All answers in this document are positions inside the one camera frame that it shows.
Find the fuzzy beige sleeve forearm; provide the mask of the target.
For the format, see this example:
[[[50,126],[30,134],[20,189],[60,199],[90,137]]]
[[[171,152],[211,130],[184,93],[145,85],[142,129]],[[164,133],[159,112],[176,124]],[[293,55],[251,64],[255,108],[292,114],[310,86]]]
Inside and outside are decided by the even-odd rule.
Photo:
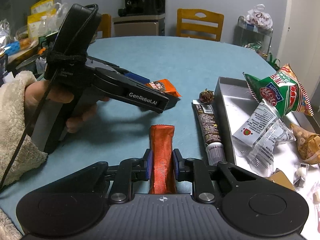
[[[4,174],[25,129],[24,91],[36,82],[30,71],[22,71],[9,83],[1,86],[1,176]],[[19,180],[22,174],[38,168],[48,154],[39,151],[27,135],[23,145],[5,178],[4,185]]]

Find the person's left hand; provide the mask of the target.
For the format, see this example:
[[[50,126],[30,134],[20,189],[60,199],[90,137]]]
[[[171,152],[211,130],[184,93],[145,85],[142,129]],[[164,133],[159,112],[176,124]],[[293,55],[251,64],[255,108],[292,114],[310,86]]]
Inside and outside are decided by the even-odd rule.
[[[49,81],[36,81],[28,85],[24,91],[24,119],[25,124],[33,116],[40,100],[49,86]],[[48,100],[58,103],[70,103],[74,99],[74,95],[70,92],[65,92],[57,87],[52,87],[48,96]],[[79,116],[70,117],[66,121],[68,133],[76,133],[83,125],[83,123],[92,118],[97,112],[97,104],[85,107]]]

